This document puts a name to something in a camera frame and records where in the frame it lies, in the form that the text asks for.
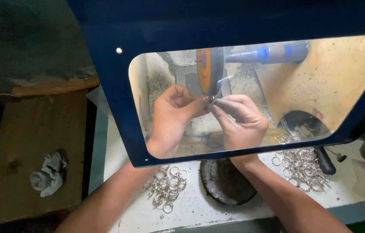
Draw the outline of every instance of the buffing wheel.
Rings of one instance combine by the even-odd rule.
[[[201,92],[204,95],[217,95],[219,80],[224,73],[223,48],[197,49],[197,74]]]
[[[201,161],[200,175],[207,195],[226,205],[244,204],[257,193],[229,158]]]

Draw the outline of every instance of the black handle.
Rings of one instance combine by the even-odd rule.
[[[315,146],[317,151],[316,158],[318,159],[319,167],[326,175],[333,175],[337,171],[334,164],[332,164],[331,159],[326,153],[323,146]]]

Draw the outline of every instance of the hand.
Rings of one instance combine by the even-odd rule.
[[[202,96],[194,96],[190,90],[178,84],[170,86],[154,103],[152,135],[147,146],[151,154],[167,153],[177,149],[187,123],[209,113]]]
[[[209,104],[208,108],[221,125],[226,150],[253,148],[261,145],[269,121],[249,97],[242,94],[227,95],[222,99],[217,99],[216,105]],[[231,160],[237,167],[240,164],[259,159],[257,155],[250,155],[232,157]]]

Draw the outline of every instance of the crumpled cloth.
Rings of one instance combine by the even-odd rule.
[[[34,171],[30,175],[32,187],[40,191],[40,196],[45,197],[55,193],[63,184],[66,159],[58,152],[44,156],[41,171]]]

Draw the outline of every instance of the transparent shield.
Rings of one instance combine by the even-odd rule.
[[[192,104],[198,98],[247,96],[269,121],[254,146],[323,139],[365,90],[365,36],[141,54],[129,80],[145,140],[161,138],[167,157],[233,149],[206,106]],[[183,88],[170,92],[175,84]]]

